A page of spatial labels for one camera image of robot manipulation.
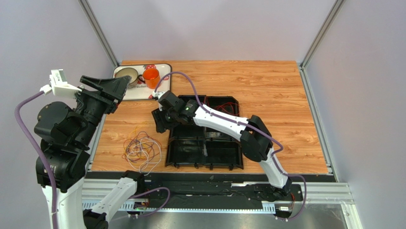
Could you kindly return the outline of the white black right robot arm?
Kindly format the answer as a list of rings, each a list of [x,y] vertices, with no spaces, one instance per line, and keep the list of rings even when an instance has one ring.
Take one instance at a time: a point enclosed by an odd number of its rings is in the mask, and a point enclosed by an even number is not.
[[[195,125],[231,136],[240,143],[242,154],[246,158],[259,163],[276,192],[280,196],[290,195],[292,181],[276,156],[276,140],[260,117],[252,115],[244,118],[226,114],[198,100],[185,102],[171,91],[153,92],[152,97],[159,104],[152,112],[158,133],[164,133],[178,125]]]

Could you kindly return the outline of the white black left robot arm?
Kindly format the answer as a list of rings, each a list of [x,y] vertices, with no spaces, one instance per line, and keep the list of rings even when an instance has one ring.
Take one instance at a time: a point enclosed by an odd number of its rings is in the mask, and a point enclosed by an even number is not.
[[[36,174],[53,229],[106,229],[120,207],[145,190],[144,175],[128,170],[100,202],[88,209],[82,207],[90,141],[102,117],[117,109],[130,81],[130,76],[111,79],[82,76],[81,83],[89,86],[89,90],[62,85],[73,90],[75,108],[53,102],[40,110],[34,132],[41,138],[45,160],[37,160]]]

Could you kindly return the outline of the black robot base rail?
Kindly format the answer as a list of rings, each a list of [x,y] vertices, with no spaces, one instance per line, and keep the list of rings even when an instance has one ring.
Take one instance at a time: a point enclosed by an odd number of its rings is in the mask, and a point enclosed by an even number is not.
[[[168,191],[148,194],[150,207],[167,199],[167,208],[255,210],[261,209],[264,201],[297,207],[304,199],[299,184],[292,184],[283,194],[269,185],[264,174],[242,173],[151,173],[137,193],[158,187]]]

